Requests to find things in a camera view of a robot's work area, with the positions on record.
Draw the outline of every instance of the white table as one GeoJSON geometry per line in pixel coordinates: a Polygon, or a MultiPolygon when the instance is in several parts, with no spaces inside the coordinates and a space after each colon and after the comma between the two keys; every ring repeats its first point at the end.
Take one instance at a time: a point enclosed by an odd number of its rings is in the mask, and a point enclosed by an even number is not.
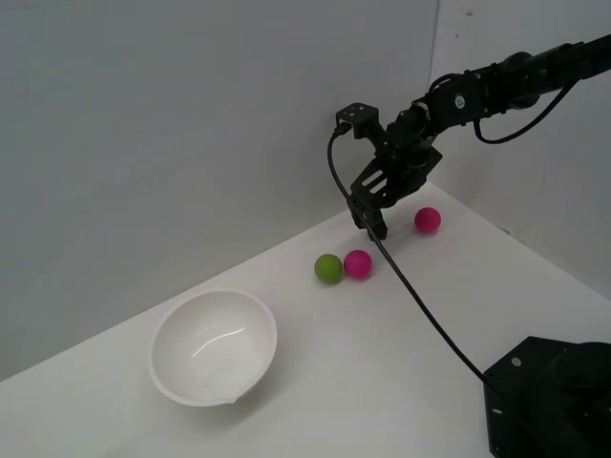
{"type": "MultiPolygon", "coordinates": [[[[428,185],[389,212],[387,247],[482,369],[529,335],[611,341],[611,302],[428,185]],[[434,238],[411,231],[434,206],[434,238]]],[[[0,456],[490,456],[482,387],[348,213],[197,286],[248,290],[279,330],[268,374],[233,406],[192,408],[149,380],[151,332],[173,298],[0,384],[0,456]],[[367,248],[366,282],[323,286],[325,252],[367,248]]]]}

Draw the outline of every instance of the pink ball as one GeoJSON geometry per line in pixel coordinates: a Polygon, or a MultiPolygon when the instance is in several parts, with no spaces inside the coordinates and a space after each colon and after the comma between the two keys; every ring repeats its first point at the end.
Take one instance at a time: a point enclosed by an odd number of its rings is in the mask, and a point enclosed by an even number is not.
{"type": "Polygon", "coordinates": [[[350,251],[344,258],[344,270],[354,279],[364,279],[372,267],[371,256],[363,250],[350,251]]]}
{"type": "Polygon", "coordinates": [[[441,225],[441,215],[434,208],[425,207],[418,210],[413,222],[423,234],[433,234],[441,225]]]}

